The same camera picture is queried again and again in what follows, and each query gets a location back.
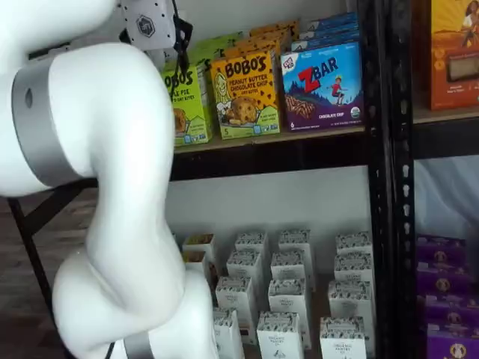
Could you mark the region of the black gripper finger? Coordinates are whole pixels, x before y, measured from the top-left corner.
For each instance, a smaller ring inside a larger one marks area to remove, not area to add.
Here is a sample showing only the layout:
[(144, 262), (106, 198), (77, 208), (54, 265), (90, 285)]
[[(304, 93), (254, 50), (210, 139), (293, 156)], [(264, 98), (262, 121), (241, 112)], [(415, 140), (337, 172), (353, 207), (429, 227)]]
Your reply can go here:
[(187, 49), (192, 37), (193, 26), (179, 16), (177, 9), (174, 10), (173, 20), (176, 31), (174, 50), (177, 53), (177, 65), (179, 66), (181, 73), (186, 74), (189, 68)]

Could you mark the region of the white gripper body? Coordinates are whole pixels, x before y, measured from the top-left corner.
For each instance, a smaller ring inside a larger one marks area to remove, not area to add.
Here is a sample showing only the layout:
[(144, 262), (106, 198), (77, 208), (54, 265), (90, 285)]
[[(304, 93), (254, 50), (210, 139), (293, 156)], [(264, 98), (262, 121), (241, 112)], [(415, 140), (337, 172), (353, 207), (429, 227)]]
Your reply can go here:
[(126, 32), (142, 51), (170, 49), (176, 41), (173, 1), (121, 0)]

